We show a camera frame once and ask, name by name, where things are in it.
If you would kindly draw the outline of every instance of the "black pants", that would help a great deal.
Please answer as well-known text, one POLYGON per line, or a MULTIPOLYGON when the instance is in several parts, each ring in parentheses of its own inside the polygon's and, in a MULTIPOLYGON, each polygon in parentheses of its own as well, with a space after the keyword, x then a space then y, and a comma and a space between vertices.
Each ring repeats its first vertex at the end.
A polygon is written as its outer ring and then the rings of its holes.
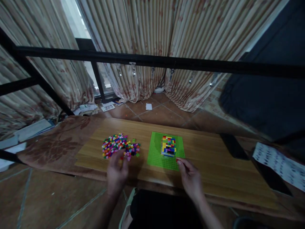
POLYGON ((140 190, 130 206, 135 228, 202 228, 195 206, 189 198, 140 190))

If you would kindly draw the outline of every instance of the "curtain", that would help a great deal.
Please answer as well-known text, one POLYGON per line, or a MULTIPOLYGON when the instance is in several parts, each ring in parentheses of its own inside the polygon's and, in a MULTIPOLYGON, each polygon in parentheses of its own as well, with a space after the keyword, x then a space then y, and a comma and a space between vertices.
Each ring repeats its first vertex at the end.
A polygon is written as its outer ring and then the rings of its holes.
MULTIPOLYGON (((169 1, 78 0, 97 51, 168 56, 175 5, 169 1)), ((165 69, 100 64, 116 95, 131 102, 148 99, 165 69)))
MULTIPOLYGON (((78 0, 78 5, 98 51, 237 61, 287 1, 78 0)), ((131 102, 147 99, 163 80, 165 94, 192 112, 215 88, 212 72, 102 67, 117 96, 131 102)), ((217 85, 226 74, 216 75, 217 85)))
MULTIPOLYGON (((270 18, 288 0, 178 1, 170 56, 238 61, 270 18)), ((166 95, 182 110, 195 111, 227 75, 170 69, 166 95)))
MULTIPOLYGON (((78 49, 60 1, 0 0, 0 27, 16 45, 78 49)), ((93 102, 93 89, 82 61, 28 58, 72 110, 93 102)), ((0 47, 0 84, 29 77, 0 47)), ((0 134, 42 118, 56 118, 61 109, 40 86, 0 97, 0 134)))

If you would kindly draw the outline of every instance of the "green baseplate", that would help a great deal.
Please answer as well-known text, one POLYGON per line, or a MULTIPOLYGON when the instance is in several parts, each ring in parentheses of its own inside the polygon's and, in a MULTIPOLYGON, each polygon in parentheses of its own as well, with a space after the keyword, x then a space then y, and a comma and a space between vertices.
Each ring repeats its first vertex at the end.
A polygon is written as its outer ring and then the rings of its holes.
POLYGON ((152 132, 147 164, 162 167, 169 170, 179 170, 178 164, 176 163, 176 157, 185 158, 182 137, 152 132), (163 136, 169 136, 176 139, 177 152, 174 157, 161 155, 161 143, 163 136))

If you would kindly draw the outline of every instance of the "window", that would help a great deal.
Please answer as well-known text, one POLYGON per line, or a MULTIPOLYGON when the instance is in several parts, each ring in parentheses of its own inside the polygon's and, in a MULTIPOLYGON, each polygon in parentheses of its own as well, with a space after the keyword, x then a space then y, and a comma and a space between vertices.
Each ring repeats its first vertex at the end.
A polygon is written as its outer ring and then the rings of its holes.
MULTIPOLYGON (((61 0, 61 4, 63 6, 73 35, 76 38, 79 49, 96 50, 75 0, 61 0)), ((102 74, 98 67, 96 67, 96 70, 94 71, 96 63, 84 61, 84 64, 88 74, 90 75, 91 82, 94 85, 94 96, 99 97, 101 92, 103 92, 105 96, 108 94, 113 94, 113 88, 111 87, 107 75, 102 74)))

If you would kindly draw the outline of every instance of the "wooden table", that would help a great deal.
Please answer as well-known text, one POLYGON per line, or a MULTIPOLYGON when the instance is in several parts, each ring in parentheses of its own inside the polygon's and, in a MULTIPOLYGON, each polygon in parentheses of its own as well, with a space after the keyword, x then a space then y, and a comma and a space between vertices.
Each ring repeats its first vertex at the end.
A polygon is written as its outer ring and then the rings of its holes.
POLYGON ((77 166, 106 171, 109 160, 102 156, 102 143, 123 133, 141 144, 140 157, 129 162, 129 178, 183 188, 179 171, 146 163, 152 131, 183 138, 185 156, 199 169, 207 194, 270 209, 277 209, 276 196, 251 161, 233 158, 217 134, 106 118, 77 153, 77 166))

